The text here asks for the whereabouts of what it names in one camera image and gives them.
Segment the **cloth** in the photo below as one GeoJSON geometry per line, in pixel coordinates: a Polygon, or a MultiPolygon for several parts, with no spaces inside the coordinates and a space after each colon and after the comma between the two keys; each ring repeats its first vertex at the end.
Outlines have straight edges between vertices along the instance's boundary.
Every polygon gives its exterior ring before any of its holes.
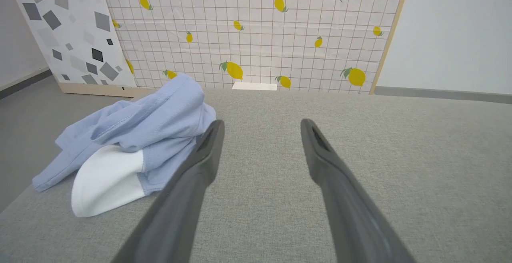
{"type": "Polygon", "coordinates": [[[199,84],[179,75],[139,101],[119,101],[68,126],[55,141],[62,152],[32,184],[44,191],[78,170],[100,148],[117,145],[122,152],[142,150],[137,178],[144,195],[151,194],[165,186],[215,118],[199,84]]]}
{"type": "Polygon", "coordinates": [[[144,197],[137,177],[142,166],[143,150],[123,152],[117,145],[97,150],[73,182],[71,208],[75,216],[95,216],[144,197]]]}

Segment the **gray table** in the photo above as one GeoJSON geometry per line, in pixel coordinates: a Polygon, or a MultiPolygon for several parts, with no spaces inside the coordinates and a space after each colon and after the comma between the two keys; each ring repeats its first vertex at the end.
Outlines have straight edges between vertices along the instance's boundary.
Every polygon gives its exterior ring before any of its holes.
{"type": "MultiPolygon", "coordinates": [[[[418,262],[512,258],[512,106],[427,98],[206,90],[226,124],[192,261],[334,261],[300,119],[311,118],[418,262]]],[[[0,214],[0,261],[109,261],[155,198],[91,218],[73,177],[0,214]]]]}

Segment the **light blue shirt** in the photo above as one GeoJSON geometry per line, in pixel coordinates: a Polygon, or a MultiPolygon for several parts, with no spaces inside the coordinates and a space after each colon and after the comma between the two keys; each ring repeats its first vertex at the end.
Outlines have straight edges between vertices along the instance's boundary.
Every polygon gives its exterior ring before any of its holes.
{"type": "Polygon", "coordinates": [[[119,101],[68,126],[55,143],[62,152],[32,179],[41,192],[78,170],[98,149],[118,144],[143,151],[139,181],[146,195],[161,190],[216,119],[201,86],[178,75],[136,102],[119,101]]]}

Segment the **geometric pattern panel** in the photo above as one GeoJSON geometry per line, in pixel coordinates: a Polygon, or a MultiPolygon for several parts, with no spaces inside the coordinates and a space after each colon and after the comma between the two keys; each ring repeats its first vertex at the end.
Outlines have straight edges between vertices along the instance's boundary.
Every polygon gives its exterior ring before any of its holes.
{"type": "Polygon", "coordinates": [[[136,86],[119,38],[112,31],[106,0],[16,1],[59,81],[136,86]],[[95,60],[102,62],[101,72],[92,64],[95,60]]]}

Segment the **baseboard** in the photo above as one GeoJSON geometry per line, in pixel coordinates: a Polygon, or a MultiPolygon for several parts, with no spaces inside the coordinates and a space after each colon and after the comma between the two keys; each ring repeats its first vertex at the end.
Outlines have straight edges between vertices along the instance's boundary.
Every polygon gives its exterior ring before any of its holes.
{"type": "Polygon", "coordinates": [[[94,84],[77,84],[77,83],[62,83],[57,81],[60,89],[64,93],[70,94],[87,94],[87,95],[100,95],[100,96],[114,96],[114,97],[139,97],[145,96],[152,92],[154,89],[137,88],[137,87],[121,87],[113,85],[94,85],[94,84]]]}
{"type": "Polygon", "coordinates": [[[374,94],[384,96],[424,97],[512,104],[512,95],[508,94],[444,91],[424,88],[395,88],[384,86],[375,87],[374,94]]]}
{"type": "Polygon", "coordinates": [[[33,83],[39,82],[43,80],[44,78],[50,77],[52,75],[52,72],[46,67],[44,69],[41,69],[39,71],[36,71],[35,73],[32,73],[31,75],[27,75],[23,78],[20,78],[10,84],[7,84],[3,86],[2,90],[0,90],[0,99],[3,99],[9,95],[12,95],[20,90],[22,88],[26,88],[33,83]]]}

